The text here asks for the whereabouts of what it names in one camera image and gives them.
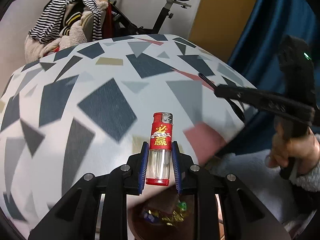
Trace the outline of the person's right hand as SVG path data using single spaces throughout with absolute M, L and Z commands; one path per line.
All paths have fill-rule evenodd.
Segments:
M 266 157 L 266 166 L 270 168 L 287 167 L 289 158 L 299 161 L 298 173 L 309 173 L 319 162 L 319 142 L 309 128 L 306 135 L 300 138 L 284 139 L 284 129 L 281 124 L 276 127 L 272 138 L 272 148 Z

